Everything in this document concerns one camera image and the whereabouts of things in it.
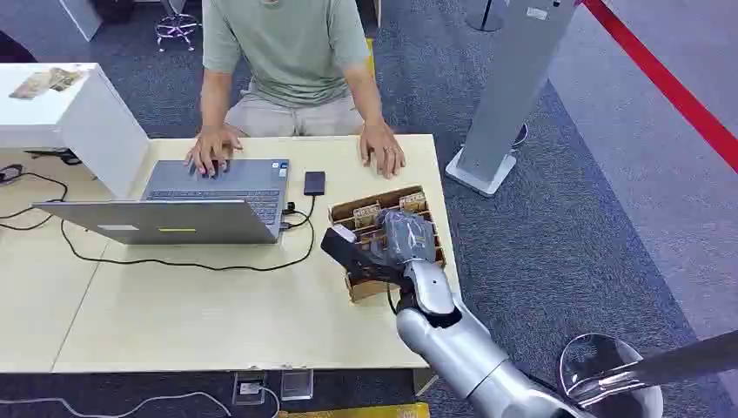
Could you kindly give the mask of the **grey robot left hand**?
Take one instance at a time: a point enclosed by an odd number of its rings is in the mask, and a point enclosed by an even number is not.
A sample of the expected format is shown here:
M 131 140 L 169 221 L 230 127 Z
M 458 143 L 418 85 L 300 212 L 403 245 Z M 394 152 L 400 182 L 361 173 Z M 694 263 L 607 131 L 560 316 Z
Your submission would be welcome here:
M 388 265 L 413 260 L 436 260 L 433 224 L 421 216 L 398 209 L 384 209 L 377 219 L 384 238 L 373 241 L 371 253 Z

